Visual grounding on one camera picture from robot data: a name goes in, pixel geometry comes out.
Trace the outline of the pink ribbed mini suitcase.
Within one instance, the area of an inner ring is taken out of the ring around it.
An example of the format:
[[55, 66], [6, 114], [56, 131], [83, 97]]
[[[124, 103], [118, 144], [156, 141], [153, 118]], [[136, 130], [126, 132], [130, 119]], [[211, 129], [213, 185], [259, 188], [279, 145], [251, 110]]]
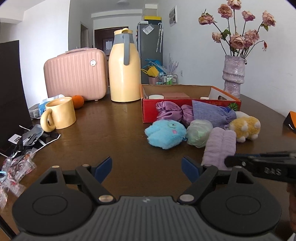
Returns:
[[86, 101], [107, 93], [107, 60], [103, 51], [81, 48], [67, 51], [44, 64], [48, 97], [80, 95]]

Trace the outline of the grey refrigerator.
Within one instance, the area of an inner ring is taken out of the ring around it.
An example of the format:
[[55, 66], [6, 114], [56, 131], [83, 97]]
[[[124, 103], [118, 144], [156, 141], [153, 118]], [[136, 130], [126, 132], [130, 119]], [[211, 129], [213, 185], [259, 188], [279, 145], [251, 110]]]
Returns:
[[157, 47], [160, 47], [159, 30], [161, 20], [147, 20], [148, 23], [141, 21], [137, 25], [137, 49], [140, 57], [140, 66], [147, 70], [151, 65], [149, 60], [163, 62], [163, 53]]

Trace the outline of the yellow ceramic mug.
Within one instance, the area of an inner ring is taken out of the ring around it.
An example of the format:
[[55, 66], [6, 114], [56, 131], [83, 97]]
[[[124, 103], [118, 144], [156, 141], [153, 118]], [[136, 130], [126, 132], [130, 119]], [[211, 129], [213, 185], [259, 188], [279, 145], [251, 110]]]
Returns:
[[45, 132], [60, 130], [76, 122], [74, 104], [71, 97], [54, 99], [45, 105], [40, 125]]

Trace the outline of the clear plastic wrappers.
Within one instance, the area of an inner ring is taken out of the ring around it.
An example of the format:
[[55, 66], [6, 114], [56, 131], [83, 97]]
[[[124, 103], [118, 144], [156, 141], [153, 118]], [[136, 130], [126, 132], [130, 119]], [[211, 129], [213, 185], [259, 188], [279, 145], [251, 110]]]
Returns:
[[6, 206], [9, 192], [16, 197], [24, 192], [25, 186], [20, 181], [36, 168], [33, 161], [35, 150], [29, 149], [23, 155], [14, 154], [4, 160], [1, 168], [1, 210]]

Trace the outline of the dried pink roses bouquet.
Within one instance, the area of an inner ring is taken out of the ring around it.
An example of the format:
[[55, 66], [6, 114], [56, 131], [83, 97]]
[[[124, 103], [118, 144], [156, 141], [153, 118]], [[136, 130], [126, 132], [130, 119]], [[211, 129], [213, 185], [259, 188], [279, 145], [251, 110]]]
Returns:
[[218, 22], [206, 10], [199, 16], [198, 23], [201, 26], [215, 26], [217, 32], [212, 33], [212, 40], [221, 45], [224, 54], [246, 59], [259, 44], [262, 44], [264, 52], [267, 50], [268, 44], [265, 40], [260, 39], [259, 31], [260, 29], [269, 31], [269, 28], [276, 26], [276, 20], [271, 13], [264, 11], [258, 28], [247, 30], [247, 23], [254, 21], [256, 16], [241, 8], [242, 1], [226, 1], [219, 6], [217, 13], [227, 21], [225, 30], [218, 27]]

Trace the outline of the yellow thermos jug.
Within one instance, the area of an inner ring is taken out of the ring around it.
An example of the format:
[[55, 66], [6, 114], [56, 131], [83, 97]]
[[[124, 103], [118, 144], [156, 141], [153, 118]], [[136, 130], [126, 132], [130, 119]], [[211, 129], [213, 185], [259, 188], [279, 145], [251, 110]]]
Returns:
[[140, 99], [140, 57], [132, 30], [124, 28], [114, 32], [108, 69], [112, 101], [133, 102]]

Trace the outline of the orange black wedge object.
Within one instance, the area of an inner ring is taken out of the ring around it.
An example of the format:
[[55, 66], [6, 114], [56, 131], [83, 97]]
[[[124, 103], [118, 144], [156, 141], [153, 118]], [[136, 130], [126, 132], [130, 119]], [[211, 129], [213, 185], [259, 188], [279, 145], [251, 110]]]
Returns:
[[296, 133], [296, 112], [290, 111], [285, 118], [283, 124], [289, 128], [293, 133]]

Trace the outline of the green mesh bath ball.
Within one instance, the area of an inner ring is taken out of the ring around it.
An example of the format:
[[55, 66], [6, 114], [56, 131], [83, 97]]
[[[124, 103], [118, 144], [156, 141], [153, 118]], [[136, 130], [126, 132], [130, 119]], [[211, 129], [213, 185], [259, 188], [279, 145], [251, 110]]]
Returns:
[[209, 138], [213, 125], [208, 120], [193, 120], [187, 128], [187, 144], [203, 148]]

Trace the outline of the orange fruit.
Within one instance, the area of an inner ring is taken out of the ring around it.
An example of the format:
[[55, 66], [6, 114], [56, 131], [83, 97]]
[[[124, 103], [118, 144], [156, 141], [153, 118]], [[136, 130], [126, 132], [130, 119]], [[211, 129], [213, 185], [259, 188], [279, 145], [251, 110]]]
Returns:
[[74, 109], [79, 109], [84, 105], [84, 98], [80, 95], [72, 96]]

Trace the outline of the purple textured vase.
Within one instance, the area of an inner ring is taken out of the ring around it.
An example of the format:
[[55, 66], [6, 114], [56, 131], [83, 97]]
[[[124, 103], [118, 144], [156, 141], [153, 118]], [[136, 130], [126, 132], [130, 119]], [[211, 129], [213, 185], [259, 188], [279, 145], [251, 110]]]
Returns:
[[226, 55], [222, 75], [224, 91], [236, 98], [240, 98], [240, 87], [244, 83], [244, 77], [245, 59]]

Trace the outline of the blue tissue pack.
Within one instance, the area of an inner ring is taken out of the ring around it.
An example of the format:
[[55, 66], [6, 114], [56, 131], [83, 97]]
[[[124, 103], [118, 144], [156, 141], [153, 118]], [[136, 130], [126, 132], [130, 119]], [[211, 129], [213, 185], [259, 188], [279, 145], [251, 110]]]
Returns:
[[41, 103], [39, 103], [38, 105], [38, 109], [39, 109], [39, 113], [40, 113], [40, 116], [43, 114], [43, 112], [46, 110], [46, 107], [45, 105], [50, 102], [50, 101], [53, 101], [54, 99], [57, 99], [58, 96], [53, 96], [53, 97], [50, 97], [50, 98], [47, 98], [47, 99], [44, 99]]

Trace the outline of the yellow white plush toy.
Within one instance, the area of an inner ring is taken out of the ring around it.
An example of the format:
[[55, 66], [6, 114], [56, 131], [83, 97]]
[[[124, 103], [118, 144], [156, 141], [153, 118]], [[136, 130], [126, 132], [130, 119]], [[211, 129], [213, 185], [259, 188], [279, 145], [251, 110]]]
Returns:
[[244, 143], [247, 139], [256, 140], [260, 133], [261, 123], [241, 111], [236, 111], [236, 119], [231, 121], [229, 128], [236, 133], [236, 142]]

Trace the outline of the red cardboard tray box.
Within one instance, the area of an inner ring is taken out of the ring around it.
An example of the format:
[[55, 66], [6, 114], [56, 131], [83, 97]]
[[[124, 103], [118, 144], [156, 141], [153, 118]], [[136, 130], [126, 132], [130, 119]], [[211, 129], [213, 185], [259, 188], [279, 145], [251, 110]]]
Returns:
[[184, 92], [190, 99], [163, 99], [171, 101], [179, 107], [182, 105], [192, 105], [192, 101], [201, 101], [212, 105], [223, 107], [234, 107], [234, 110], [240, 110], [241, 100], [231, 94], [214, 86], [207, 85], [149, 85], [142, 84], [140, 95], [142, 102], [142, 122], [153, 123], [157, 119], [158, 111], [156, 104], [161, 99], [149, 99], [149, 95], [162, 94], [167, 92]]

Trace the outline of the purple knit drawstring pouch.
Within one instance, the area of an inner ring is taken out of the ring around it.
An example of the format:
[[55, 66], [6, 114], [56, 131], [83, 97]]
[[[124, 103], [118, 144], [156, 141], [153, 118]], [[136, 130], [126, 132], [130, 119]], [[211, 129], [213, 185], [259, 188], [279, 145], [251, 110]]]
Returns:
[[207, 120], [214, 128], [227, 129], [236, 113], [230, 108], [216, 106], [201, 101], [192, 101], [194, 120]]

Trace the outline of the dark brown door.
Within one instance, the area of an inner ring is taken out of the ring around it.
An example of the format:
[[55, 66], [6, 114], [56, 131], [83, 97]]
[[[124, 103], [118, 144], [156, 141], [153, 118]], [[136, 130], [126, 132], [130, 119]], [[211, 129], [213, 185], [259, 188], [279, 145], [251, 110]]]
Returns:
[[95, 48], [102, 50], [106, 56], [110, 55], [114, 42], [114, 32], [125, 27], [113, 27], [94, 30]]

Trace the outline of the yellow box on fridge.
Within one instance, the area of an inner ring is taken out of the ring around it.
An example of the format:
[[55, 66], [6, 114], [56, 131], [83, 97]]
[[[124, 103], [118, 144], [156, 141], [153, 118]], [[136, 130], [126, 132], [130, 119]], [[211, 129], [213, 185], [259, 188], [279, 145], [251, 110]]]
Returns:
[[162, 18], [160, 16], [144, 16], [145, 21], [161, 21]]

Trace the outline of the lilac fluffy headband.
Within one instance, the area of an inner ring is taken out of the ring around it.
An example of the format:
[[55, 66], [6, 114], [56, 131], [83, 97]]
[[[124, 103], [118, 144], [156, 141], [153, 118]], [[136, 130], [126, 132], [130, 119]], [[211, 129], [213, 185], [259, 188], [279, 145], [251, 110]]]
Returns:
[[232, 130], [214, 128], [207, 140], [201, 165], [216, 166], [219, 170], [229, 171], [224, 160], [236, 152], [236, 133]]

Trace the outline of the white round sponge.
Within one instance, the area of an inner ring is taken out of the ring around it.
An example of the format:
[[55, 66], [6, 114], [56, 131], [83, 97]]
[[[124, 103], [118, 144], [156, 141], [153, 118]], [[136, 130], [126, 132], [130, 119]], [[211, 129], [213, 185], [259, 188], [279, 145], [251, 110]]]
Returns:
[[149, 99], [164, 99], [165, 97], [163, 95], [160, 94], [153, 94], [153, 95], [149, 95]]

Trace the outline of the blue plush toy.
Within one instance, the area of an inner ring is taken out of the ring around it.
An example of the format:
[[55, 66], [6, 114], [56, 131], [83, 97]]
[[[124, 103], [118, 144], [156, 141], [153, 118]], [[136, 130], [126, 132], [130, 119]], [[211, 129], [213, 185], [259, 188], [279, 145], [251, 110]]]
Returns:
[[175, 120], [158, 120], [144, 130], [151, 146], [164, 150], [179, 145], [186, 138], [186, 128]]

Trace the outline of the black paper bag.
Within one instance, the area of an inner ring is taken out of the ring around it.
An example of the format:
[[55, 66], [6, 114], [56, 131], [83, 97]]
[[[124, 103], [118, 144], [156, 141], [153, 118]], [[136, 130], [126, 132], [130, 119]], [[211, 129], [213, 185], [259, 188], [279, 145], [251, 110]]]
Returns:
[[20, 67], [19, 41], [1, 43], [1, 154], [10, 156], [18, 138], [32, 121], [27, 107]]

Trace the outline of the pink yellow sponge block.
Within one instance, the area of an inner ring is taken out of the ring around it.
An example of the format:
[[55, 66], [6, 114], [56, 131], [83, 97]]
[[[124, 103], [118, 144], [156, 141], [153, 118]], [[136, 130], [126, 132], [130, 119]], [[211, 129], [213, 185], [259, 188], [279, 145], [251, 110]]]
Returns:
[[190, 97], [184, 92], [167, 92], [162, 93], [164, 99], [190, 99]]

